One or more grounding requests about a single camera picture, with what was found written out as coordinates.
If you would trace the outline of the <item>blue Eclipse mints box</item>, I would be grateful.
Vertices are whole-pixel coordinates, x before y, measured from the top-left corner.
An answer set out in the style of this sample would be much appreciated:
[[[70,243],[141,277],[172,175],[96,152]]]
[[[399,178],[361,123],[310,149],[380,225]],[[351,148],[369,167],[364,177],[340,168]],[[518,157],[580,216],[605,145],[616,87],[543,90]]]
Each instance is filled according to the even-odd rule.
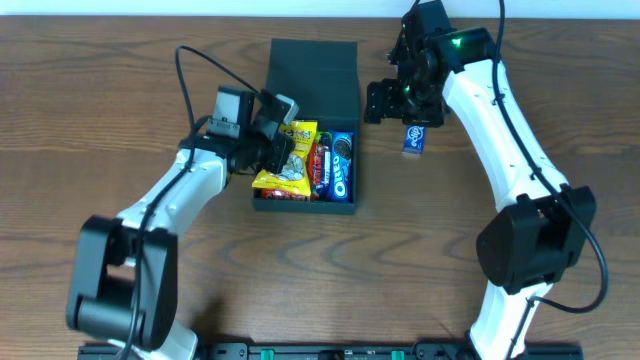
[[[402,152],[405,155],[420,156],[424,151],[426,128],[407,126]]]

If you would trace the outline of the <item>Haribo gummy worms bag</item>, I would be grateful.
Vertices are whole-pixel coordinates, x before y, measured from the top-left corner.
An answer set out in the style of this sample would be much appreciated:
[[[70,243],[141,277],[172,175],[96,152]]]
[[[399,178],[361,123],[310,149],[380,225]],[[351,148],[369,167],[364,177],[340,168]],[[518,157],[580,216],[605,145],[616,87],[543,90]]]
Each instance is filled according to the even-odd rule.
[[[324,144],[323,136],[324,136],[323,132],[317,132],[316,135],[315,135],[315,138],[314,138],[314,144],[315,145]]]

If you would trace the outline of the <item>Dairy Milk chocolate bar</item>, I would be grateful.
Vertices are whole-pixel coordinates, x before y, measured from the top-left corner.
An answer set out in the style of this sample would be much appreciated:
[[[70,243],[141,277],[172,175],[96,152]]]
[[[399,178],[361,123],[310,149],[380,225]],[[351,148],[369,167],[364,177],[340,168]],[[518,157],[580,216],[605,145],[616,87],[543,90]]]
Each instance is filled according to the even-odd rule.
[[[331,176],[331,134],[321,132],[314,152],[314,194],[318,199],[327,196]]]

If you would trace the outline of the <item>blue Oreo cookie pack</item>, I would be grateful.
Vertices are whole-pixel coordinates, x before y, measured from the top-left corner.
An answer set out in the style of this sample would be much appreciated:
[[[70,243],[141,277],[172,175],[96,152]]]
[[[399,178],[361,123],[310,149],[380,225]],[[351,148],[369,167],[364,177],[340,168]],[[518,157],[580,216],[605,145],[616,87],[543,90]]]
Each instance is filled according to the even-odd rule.
[[[353,133],[331,131],[331,178],[328,198],[331,202],[351,199]]]

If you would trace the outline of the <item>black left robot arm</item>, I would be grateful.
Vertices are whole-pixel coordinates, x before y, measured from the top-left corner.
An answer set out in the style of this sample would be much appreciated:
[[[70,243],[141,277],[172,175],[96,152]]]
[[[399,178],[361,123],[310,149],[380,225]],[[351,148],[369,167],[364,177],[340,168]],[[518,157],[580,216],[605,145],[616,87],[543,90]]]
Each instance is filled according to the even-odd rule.
[[[294,144],[282,131],[298,111],[282,94],[219,87],[213,113],[190,121],[160,180],[116,217],[81,227],[67,326],[108,341],[118,359],[194,358],[198,337],[175,319],[178,242],[231,174],[283,169]]]

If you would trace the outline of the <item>yellow nuts bag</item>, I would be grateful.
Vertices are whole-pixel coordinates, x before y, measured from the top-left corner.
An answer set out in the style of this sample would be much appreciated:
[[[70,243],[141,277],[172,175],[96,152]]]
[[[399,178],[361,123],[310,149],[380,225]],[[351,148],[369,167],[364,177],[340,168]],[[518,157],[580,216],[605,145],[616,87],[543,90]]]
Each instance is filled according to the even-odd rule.
[[[316,121],[293,120],[280,127],[279,133],[293,141],[293,149],[278,174],[261,170],[252,182],[254,189],[281,190],[295,195],[310,196],[311,185],[307,160],[317,131]]]

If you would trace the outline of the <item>dark green box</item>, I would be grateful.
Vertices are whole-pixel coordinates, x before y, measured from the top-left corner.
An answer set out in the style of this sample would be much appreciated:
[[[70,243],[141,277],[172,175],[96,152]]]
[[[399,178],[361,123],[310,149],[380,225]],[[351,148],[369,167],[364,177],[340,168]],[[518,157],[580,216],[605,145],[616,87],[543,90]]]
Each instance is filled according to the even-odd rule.
[[[347,202],[262,199],[253,208],[262,212],[353,215],[358,208],[360,89],[355,42],[276,39],[271,41],[266,89],[292,98],[298,120],[318,123],[321,131],[353,134],[350,200]]]

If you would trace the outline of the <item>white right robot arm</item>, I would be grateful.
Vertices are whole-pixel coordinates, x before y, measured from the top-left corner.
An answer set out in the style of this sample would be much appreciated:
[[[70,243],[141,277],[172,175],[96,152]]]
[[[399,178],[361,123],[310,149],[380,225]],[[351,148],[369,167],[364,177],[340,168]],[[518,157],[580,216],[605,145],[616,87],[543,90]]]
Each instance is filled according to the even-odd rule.
[[[476,252],[487,278],[481,310],[459,359],[563,359],[560,345],[527,347],[538,306],[585,245],[596,203],[572,187],[536,140],[510,89],[502,38],[484,28],[452,26],[439,1],[417,1],[403,16],[388,60],[394,78],[369,84],[364,119],[439,127],[447,113],[463,124],[493,192],[496,217]]]

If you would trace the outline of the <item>red Hacks candy bag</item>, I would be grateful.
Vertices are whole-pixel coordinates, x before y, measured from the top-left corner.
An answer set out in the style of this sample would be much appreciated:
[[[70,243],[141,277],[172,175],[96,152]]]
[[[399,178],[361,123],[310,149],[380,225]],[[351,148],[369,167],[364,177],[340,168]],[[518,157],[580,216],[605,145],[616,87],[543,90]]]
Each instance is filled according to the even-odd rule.
[[[311,180],[308,159],[311,145],[296,145],[280,173],[261,170],[252,187],[260,191],[260,197],[272,200],[309,201]]]

